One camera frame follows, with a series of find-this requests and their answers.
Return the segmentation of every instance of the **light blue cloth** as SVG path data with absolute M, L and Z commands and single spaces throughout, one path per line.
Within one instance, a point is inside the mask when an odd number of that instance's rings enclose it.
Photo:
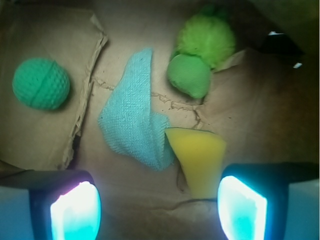
M 146 48 L 129 59 L 98 124 L 113 151 L 160 171 L 173 162 L 175 154 L 165 136 L 168 117 L 151 111 L 152 53 Z

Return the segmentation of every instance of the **sponge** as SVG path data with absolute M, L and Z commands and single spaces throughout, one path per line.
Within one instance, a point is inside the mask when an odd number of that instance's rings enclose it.
M 194 99 L 203 98 L 210 87 L 210 67 L 200 57 L 179 54 L 169 63 L 167 76 L 171 84 Z
M 219 135 L 202 130 L 173 127 L 167 128 L 165 134 L 181 163 L 192 197 L 216 198 L 226 142 Z

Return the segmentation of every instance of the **green ball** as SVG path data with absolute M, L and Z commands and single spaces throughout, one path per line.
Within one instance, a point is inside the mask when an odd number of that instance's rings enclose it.
M 17 99 L 25 105 L 54 110 L 66 100 L 70 81 L 66 71 L 55 61 L 32 58 L 16 69 L 12 89 Z
M 201 99 L 208 93 L 210 75 L 210 66 L 198 56 L 177 55 L 167 68 L 171 84 L 194 99 Z

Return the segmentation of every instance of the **fuzzy green toy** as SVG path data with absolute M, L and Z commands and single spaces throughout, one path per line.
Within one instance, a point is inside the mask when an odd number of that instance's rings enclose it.
M 178 35 L 167 75 L 174 87 L 192 98 L 203 98 L 210 87 L 210 75 L 202 74 L 202 66 L 214 69 L 235 51 L 236 39 L 225 19 L 224 10 L 217 11 L 212 5 L 207 6 L 189 19 Z M 188 64 L 187 69 L 185 58 L 177 60 L 177 55 L 193 56 L 203 64 Z
M 218 17 L 205 15 L 187 21 L 177 39 L 181 54 L 199 56 L 213 69 L 234 53 L 235 45 L 229 25 Z
M 32 58 L 15 71 L 12 89 L 19 101 L 43 110 L 57 109 L 67 98 L 70 81 L 55 61 Z

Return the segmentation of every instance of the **led light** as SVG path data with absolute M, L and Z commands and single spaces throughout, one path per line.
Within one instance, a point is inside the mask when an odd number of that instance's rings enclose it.
M 97 188 L 81 182 L 50 207 L 53 240 L 94 240 L 101 220 Z
M 224 177 L 218 188 L 218 214 L 229 240 L 263 240 L 267 199 L 234 176 Z
M 293 66 L 293 68 L 294 69 L 298 69 L 298 68 L 300 68 L 302 66 L 302 63 L 301 62 L 297 62 L 294 66 Z

